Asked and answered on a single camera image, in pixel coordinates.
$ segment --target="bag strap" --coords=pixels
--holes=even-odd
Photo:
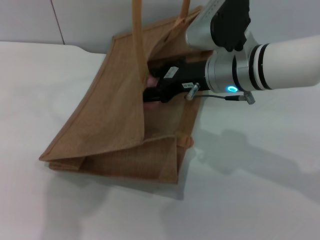
[[[188,16],[190,0],[183,0],[179,17],[175,21],[175,26],[180,24]],[[143,89],[147,85],[149,74],[147,58],[144,50],[142,32],[142,0],[132,0],[132,37],[137,69]]]

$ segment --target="blue led light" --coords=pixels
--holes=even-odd
[[[229,92],[233,92],[233,93],[238,92],[238,88],[236,88],[235,86],[228,86],[227,89]]]

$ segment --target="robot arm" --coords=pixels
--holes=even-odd
[[[251,91],[314,86],[320,82],[320,35],[271,44],[258,44],[247,30],[249,0],[211,0],[188,27],[192,48],[213,50],[207,61],[167,63],[151,71],[160,81],[147,88],[144,102],[168,102],[188,92],[243,92],[236,101],[255,101]]]

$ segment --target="jute bag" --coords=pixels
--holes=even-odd
[[[188,48],[184,33],[201,7],[141,27],[141,0],[132,1],[132,33],[113,37],[112,46],[84,98],[40,156],[57,171],[176,183],[191,137],[199,98],[178,95],[144,112],[148,65],[208,53]]]

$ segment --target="white table surface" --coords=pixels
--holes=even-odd
[[[320,86],[255,92],[252,106],[207,99],[177,186],[38,161],[103,58],[0,42],[1,239],[319,239]]]

